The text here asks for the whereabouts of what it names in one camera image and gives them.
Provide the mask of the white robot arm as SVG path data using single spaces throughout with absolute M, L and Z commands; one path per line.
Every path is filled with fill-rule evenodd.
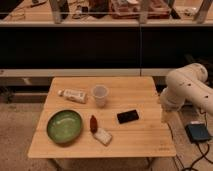
M 213 116 L 213 88 L 205 84 L 207 69 L 199 63 L 192 63 L 170 71 L 166 88 L 160 94 L 162 108 L 178 111 L 186 100 Z

